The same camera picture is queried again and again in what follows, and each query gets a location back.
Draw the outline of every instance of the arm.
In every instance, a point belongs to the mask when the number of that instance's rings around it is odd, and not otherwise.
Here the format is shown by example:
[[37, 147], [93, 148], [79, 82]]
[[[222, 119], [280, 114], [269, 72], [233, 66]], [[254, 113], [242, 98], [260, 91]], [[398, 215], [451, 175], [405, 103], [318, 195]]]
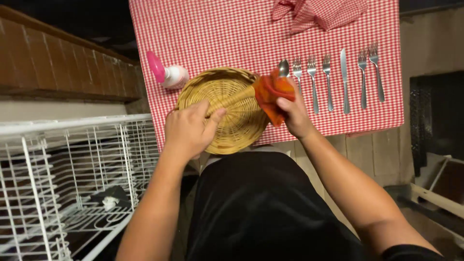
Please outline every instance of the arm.
[[179, 215], [180, 182], [188, 161], [213, 140], [225, 109], [204, 125], [207, 100], [166, 118], [163, 152], [147, 190], [132, 216], [116, 260], [169, 260]]
[[288, 113], [285, 123], [290, 133], [300, 140], [325, 189], [363, 242], [377, 254], [399, 244], [418, 245], [438, 253], [407, 222], [390, 195], [320, 134], [309, 120], [298, 91], [295, 102], [279, 98], [277, 104]]

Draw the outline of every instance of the hand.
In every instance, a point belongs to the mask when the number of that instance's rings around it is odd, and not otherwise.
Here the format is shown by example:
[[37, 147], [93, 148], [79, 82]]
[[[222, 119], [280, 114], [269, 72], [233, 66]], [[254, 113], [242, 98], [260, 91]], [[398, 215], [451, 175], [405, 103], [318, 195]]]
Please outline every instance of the hand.
[[188, 108], [168, 114], [164, 125], [166, 142], [163, 152], [170, 153], [187, 163], [204, 151], [213, 141], [218, 124], [226, 114], [225, 108], [220, 108], [205, 124], [208, 107], [209, 101], [202, 100]]
[[289, 82], [295, 89], [295, 101], [291, 102], [285, 98], [278, 98], [277, 105], [288, 113], [285, 124], [289, 132], [297, 139], [301, 140], [317, 130], [308, 117], [308, 110], [304, 105], [303, 96], [301, 96], [295, 81], [289, 78]]

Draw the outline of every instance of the white wire rack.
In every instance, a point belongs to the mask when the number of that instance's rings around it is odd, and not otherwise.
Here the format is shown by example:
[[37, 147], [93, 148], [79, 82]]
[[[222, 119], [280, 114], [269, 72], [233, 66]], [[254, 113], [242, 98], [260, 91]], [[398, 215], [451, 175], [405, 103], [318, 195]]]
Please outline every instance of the white wire rack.
[[[0, 124], [0, 260], [92, 260], [127, 224], [158, 149], [151, 115]], [[115, 186], [129, 204], [91, 198]]]

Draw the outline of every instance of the checkered tablecloth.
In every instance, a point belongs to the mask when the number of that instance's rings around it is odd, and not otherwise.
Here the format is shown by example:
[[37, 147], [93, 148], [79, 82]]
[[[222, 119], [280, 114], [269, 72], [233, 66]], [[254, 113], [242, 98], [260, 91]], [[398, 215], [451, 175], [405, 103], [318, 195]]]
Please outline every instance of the checkered tablecloth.
[[[193, 77], [222, 66], [267, 74], [281, 59], [317, 57], [316, 88], [319, 114], [313, 113], [311, 78], [303, 71], [302, 89], [309, 117], [326, 136], [397, 127], [403, 124], [400, 28], [397, 0], [368, 0], [368, 10], [357, 21], [328, 32], [320, 27], [290, 33], [291, 15], [271, 21], [271, 0], [130, 0], [137, 45], [158, 147], [164, 145], [164, 123], [180, 91], [167, 90], [155, 82], [146, 60], [153, 51], [164, 65], [181, 65]], [[361, 108], [359, 50], [379, 43], [379, 67], [385, 102], [377, 96], [375, 67], [366, 69], [367, 109]], [[346, 49], [351, 113], [343, 113], [343, 81], [340, 51]], [[327, 109], [327, 82], [322, 72], [324, 54], [331, 54], [330, 86], [334, 111]], [[265, 130], [256, 144], [295, 139], [283, 125]]]

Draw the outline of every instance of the silverware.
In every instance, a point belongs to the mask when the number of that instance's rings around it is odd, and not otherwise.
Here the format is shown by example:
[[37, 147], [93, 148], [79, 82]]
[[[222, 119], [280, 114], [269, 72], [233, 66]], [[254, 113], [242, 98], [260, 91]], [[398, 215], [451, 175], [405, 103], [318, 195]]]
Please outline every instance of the silverware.
[[377, 92], [379, 93], [380, 102], [384, 102], [385, 96], [383, 94], [382, 81], [380, 79], [380, 71], [378, 66], [379, 55], [377, 54], [377, 42], [373, 42], [369, 47], [369, 61], [375, 65], [375, 69], [377, 71]]
[[316, 58], [314, 55], [308, 57], [308, 73], [311, 75], [313, 80], [313, 109], [314, 113], [319, 113], [319, 104], [317, 103], [317, 93], [316, 93], [316, 80], [314, 76], [316, 75]]
[[361, 107], [365, 109], [367, 107], [366, 101], [366, 74], [364, 70], [366, 69], [366, 60], [367, 60], [367, 50], [361, 49], [358, 55], [358, 67], [362, 71], [362, 84], [361, 84]]
[[300, 89], [301, 93], [301, 57], [296, 57], [295, 60], [293, 60], [293, 75], [298, 79], [298, 88]]
[[322, 70], [327, 76], [327, 97], [328, 97], [328, 107], [329, 111], [334, 110], [334, 106], [332, 105], [332, 93], [330, 92], [330, 54], [324, 55], [324, 61], [322, 62]]
[[290, 65], [287, 59], [283, 59], [279, 62], [279, 77], [288, 77], [290, 74]]
[[348, 83], [347, 83], [347, 56], [345, 53], [345, 48], [342, 49], [340, 53], [340, 67], [342, 68], [342, 77], [343, 77], [343, 112], [349, 114], [349, 100], [348, 100]]

